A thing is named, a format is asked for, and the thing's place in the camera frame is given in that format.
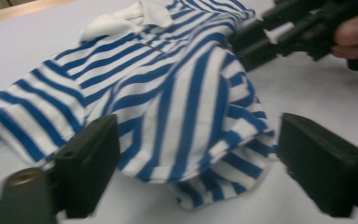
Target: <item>garment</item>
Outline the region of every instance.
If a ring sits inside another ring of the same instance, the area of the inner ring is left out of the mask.
[[[115,113],[124,175],[168,184],[187,209],[239,195],[274,150],[255,90],[227,49],[252,16],[236,0],[143,0],[102,15],[79,46],[0,91],[0,139],[41,164]]]

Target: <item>blue and white striped shirt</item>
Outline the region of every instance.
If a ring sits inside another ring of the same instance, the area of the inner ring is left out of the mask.
[[[0,139],[40,164],[114,113],[123,174],[170,183],[188,209],[245,192],[274,143],[226,44],[254,12],[236,0],[137,6],[92,22],[78,47],[0,91]]]

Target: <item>wooden edge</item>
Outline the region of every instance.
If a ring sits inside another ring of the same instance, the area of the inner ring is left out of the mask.
[[[0,9],[0,21],[23,16],[49,7],[72,2],[74,0],[37,0],[30,3]]]

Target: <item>striped fabric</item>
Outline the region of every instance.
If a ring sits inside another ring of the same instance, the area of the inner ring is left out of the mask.
[[[165,8],[169,27],[138,22],[137,32],[82,42],[0,91],[0,139],[42,164],[115,113],[124,175],[167,183],[187,209],[250,189],[274,132],[226,42],[254,12],[236,0]]]

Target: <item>white collar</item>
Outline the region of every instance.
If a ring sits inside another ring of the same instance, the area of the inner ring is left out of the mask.
[[[82,31],[80,41],[88,41],[102,35],[120,38],[128,33],[139,33],[142,27],[130,19],[141,17],[143,17],[142,25],[156,25],[164,28],[172,25],[170,12],[165,6],[139,0],[131,7],[96,18]]]

